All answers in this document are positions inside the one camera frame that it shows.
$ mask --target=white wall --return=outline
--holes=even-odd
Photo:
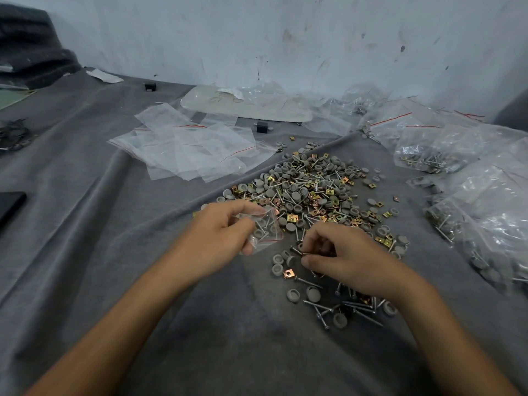
[[[488,116],[528,87],[528,0],[7,1],[47,10],[82,64],[141,78],[325,95],[373,81]]]

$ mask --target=gray fabric tablecloth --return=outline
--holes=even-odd
[[[28,194],[0,233],[0,394],[20,394],[36,381],[163,253],[201,204],[281,161],[277,154],[244,177],[208,184],[151,181],[143,163],[106,143],[138,126],[135,113],[190,88],[160,83],[147,93],[140,79],[109,85],[80,72],[0,113],[0,119],[27,118],[39,135],[0,159],[0,191]],[[409,238],[406,263],[439,289],[500,368],[528,389],[528,302],[499,294],[435,233],[421,212],[424,194],[405,184],[418,172],[397,168],[385,149],[359,134],[321,139],[283,123],[255,138],[273,145],[289,143],[291,134],[295,149],[317,137],[327,142],[317,152],[383,170],[387,180],[377,189],[356,185],[360,205],[373,195],[399,208],[400,216],[386,223]],[[342,331],[331,324],[326,332],[311,308],[287,301],[288,289],[303,293],[305,287],[274,277],[271,256],[293,239],[288,234],[256,255],[235,258],[182,295],[120,393],[436,393],[401,317],[382,316],[384,328],[358,317]],[[294,270],[313,279],[298,261]],[[335,283],[325,285],[322,302],[330,304]]]

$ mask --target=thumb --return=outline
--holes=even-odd
[[[240,250],[248,236],[255,230],[255,223],[249,218],[245,217],[239,219],[235,224],[228,226],[225,231],[228,233],[230,241],[234,241]]]
[[[323,273],[334,279],[340,277],[340,266],[338,257],[324,257],[318,254],[307,254],[300,260],[301,264],[309,270]]]

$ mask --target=right hand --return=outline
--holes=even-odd
[[[304,236],[302,251],[310,253],[301,259],[308,269],[393,302],[403,296],[406,285],[420,278],[358,227],[316,223]]]

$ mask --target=fastener pile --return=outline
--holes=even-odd
[[[312,143],[306,147],[313,149],[315,145]],[[371,197],[364,201],[365,208],[358,205],[359,196],[354,191],[358,185],[370,191],[385,179],[378,168],[373,169],[374,175],[368,179],[370,172],[366,167],[355,165],[353,160],[345,163],[338,157],[330,157],[327,153],[318,156],[315,153],[309,155],[304,152],[294,152],[291,159],[284,161],[282,165],[277,164],[268,172],[261,173],[260,178],[256,178],[252,183],[242,183],[226,189],[216,201],[246,199],[272,208],[282,230],[295,234],[295,244],[289,250],[299,256],[303,255],[300,250],[307,229],[321,221],[358,226],[393,256],[401,259],[407,250],[409,240],[404,235],[394,235],[386,225],[388,219],[394,219],[399,215],[398,209],[387,208],[384,202]],[[397,203],[399,199],[393,196],[391,201]],[[328,313],[334,314],[333,323],[339,329],[347,325],[347,319],[352,315],[358,315],[383,326],[374,318],[379,309],[389,317],[397,313],[395,307],[388,301],[362,295],[350,288],[342,292],[341,283],[336,285],[333,279],[325,278],[324,275],[321,276],[313,271],[309,272],[312,273],[313,280],[318,283],[300,278],[298,272],[305,268],[300,263],[296,264],[296,260],[298,259],[295,259],[288,250],[274,255],[272,273],[277,277],[282,276],[285,280],[293,278],[295,282],[307,286],[305,292],[307,299],[303,302],[314,308],[316,317],[323,323],[325,329],[329,329],[324,318]],[[332,307],[319,304],[320,293],[327,287],[335,287],[334,292],[327,292],[325,295],[331,299]],[[287,299],[297,303],[301,299],[300,295],[297,289],[290,289],[287,292]]]

